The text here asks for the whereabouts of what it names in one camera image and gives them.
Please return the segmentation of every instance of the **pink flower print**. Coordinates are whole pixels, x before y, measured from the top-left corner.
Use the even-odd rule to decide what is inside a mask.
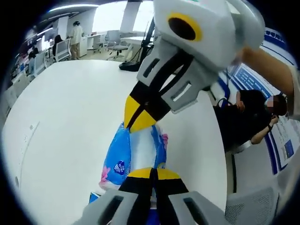
[[[102,174],[101,174],[101,181],[100,183],[104,183],[104,182],[107,182],[106,178],[108,176],[108,173],[110,172],[110,168],[107,168],[106,166],[103,167],[103,170],[102,170]]]
[[[167,134],[163,134],[162,137],[163,137],[163,140],[164,140],[164,148],[165,148],[165,150],[167,150],[168,139],[169,139],[168,135]]]

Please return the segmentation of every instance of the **white cabinet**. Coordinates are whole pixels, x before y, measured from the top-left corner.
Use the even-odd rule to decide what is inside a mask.
[[[82,37],[80,41],[80,57],[88,53],[88,38]]]

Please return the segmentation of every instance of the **blue tissue packaging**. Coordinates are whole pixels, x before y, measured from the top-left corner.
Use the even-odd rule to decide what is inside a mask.
[[[164,168],[166,140],[158,125],[130,134],[122,123],[104,161],[99,185],[104,190],[118,189],[128,174],[136,169]]]

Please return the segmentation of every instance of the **floor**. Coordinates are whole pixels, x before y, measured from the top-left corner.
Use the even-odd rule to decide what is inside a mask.
[[[126,51],[122,51],[120,55],[125,55]],[[111,56],[116,55],[116,52],[102,50],[101,52],[88,50],[88,54],[81,57],[81,60],[106,60]],[[118,58],[115,61],[122,61],[122,58]],[[216,105],[213,95],[208,91],[207,92],[212,105]],[[227,167],[227,194],[233,193],[233,163],[231,153],[225,154],[226,158],[226,167]]]

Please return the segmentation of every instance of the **robotic arm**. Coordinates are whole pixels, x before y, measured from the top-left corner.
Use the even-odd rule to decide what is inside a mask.
[[[241,0],[154,0],[161,36],[142,62],[125,105],[124,125],[135,132],[196,102],[246,44],[263,42],[261,14]],[[178,74],[166,85],[174,71]]]

